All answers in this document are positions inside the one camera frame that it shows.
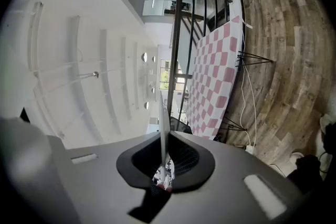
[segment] pink checkered ironing board cover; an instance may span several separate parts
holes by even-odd
[[[238,23],[234,18],[197,43],[186,111],[194,135],[213,140],[222,122],[236,76]]]

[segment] window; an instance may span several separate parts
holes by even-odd
[[[180,66],[177,63],[177,73],[182,74]],[[161,60],[160,63],[160,90],[168,90],[169,88],[169,75],[170,75],[170,60]],[[174,82],[176,91],[183,91],[184,88],[183,78],[177,78]]]
[[[171,9],[171,0],[145,0],[142,15],[164,15],[166,9]]]
[[[181,120],[181,122],[183,122],[184,124],[187,124],[188,119],[187,119],[187,116],[186,116],[186,114],[185,114],[185,111],[186,111],[186,110],[182,110],[180,120]]]

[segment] wooden floor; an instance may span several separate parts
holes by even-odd
[[[203,15],[203,0],[197,13]],[[281,167],[297,148],[314,153],[319,118],[327,112],[334,81],[334,30],[319,0],[244,0],[246,52],[274,60],[248,66],[257,111],[257,157]],[[208,14],[214,0],[208,0]],[[244,102],[243,73],[232,95],[228,116],[239,122]],[[255,116],[250,85],[245,76],[246,108],[242,124],[251,140]],[[244,132],[230,131],[228,144],[246,145]]]

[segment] white cable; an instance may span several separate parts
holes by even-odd
[[[242,85],[241,85],[241,94],[242,94],[242,96],[243,96],[243,101],[244,101],[244,107],[243,107],[243,110],[242,110],[242,112],[241,112],[241,114],[240,114],[240,119],[239,119],[239,123],[240,123],[240,125],[241,125],[241,128],[244,128],[243,127],[243,125],[242,125],[242,117],[241,116],[243,116],[243,112],[244,112],[244,110],[245,110],[245,106],[246,106],[246,102],[245,102],[245,97],[244,97],[244,92],[243,92],[243,85],[244,85],[244,78],[245,78],[245,69],[243,69],[243,71],[244,71],[244,73],[243,73],[243,81],[242,81]],[[251,139],[250,139],[250,135],[248,134],[248,132],[245,130],[245,133],[247,134],[247,137],[248,137],[248,142],[250,143],[250,146],[251,146]]]
[[[248,77],[248,80],[250,82],[251,91],[252,91],[252,97],[253,97],[254,117],[255,117],[255,126],[256,126],[256,135],[254,137],[254,144],[253,144],[253,149],[252,149],[252,153],[253,153],[254,147],[255,147],[256,141],[257,141],[257,110],[256,110],[256,102],[255,102],[255,99],[254,99],[254,93],[253,93],[253,89],[252,89],[252,83],[251,83],[251,80],[250,80],[250,75],[249,75],[249,73],[247,71],[247,68],[245,66],[244,60],[243,60],[243,66],[245,67],[246,72],[247,72],[247,77]]]
[[[274,166],[276,169],[278,169],[280,171],[280,173],[282,173],[282,175],[284,177],[286,177],[285,174],[283,173],[283,171],[280,170],[280,168],[278,167],[278,165],[276,165],[276,164],[270,164],[269,167],[271,167],[271,166]]]
[[[244,31],[242,30],[241,31],[243,33],[243,42],[244,42],[244,50],[243,50],[243,53],[245,51],[245,47],[246,47],[246,44],[245,44],[245,36],[244,36]],[[255,117],[255,127],[256,127],[256,135],[255,135],[255,138],[254,138],[254,144],[253,144],[253,149],[252,149],[252,153],[254,151],[254,147],[256,145],[256,141],[257,141],[257,110],[256,110],[256,102],[255,102],[255,98],[254,98],[254,93],[253,93],[253,89],[252,89],[252,83],[251,83],[251,79],[250,79],[250,75],[248,73],[248,70],[246,68],[246,65],[244,63],[244,60],[243,61],[243,67],[246,69],[246,72],[247,72],[247,77],[248,77],[248,80],[250,82],[250,86],[251,86],[251,91],[252,91],[252,97],[253,97],[253,106],[254,106],[254,117]]]
[[[82,59],[80,59],[80,62],[83,62],[83,54],[81,52],[81,50],[77,47],[78,51],[80,52],[81,56],[82,56]]]

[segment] gray plastic surface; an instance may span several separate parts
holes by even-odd
[[[29,124],[10,122],[13,126],[7,126],[6,132],[3,132],[3,124],[1,151],[10,179],[22,196],[51,223],[140,223],[128,212],[141,204],[145,191],[130,187],[124,181],[116,161],[122,152],[156,133],[65,150],[59,138],[43,136]],[[172,194],[151,223],[278,223],[283,218],[268,220],[244,184],[244,178],[252,174],[266,182],[288,208],[295,207],[301,199],[299,190],[290,181],[241,149],[194,135],[174,135],[209,150],[216,166],[199,189]],[[71,161],[73,157],[88,154],[96,154],[98,158],[79,164]]]

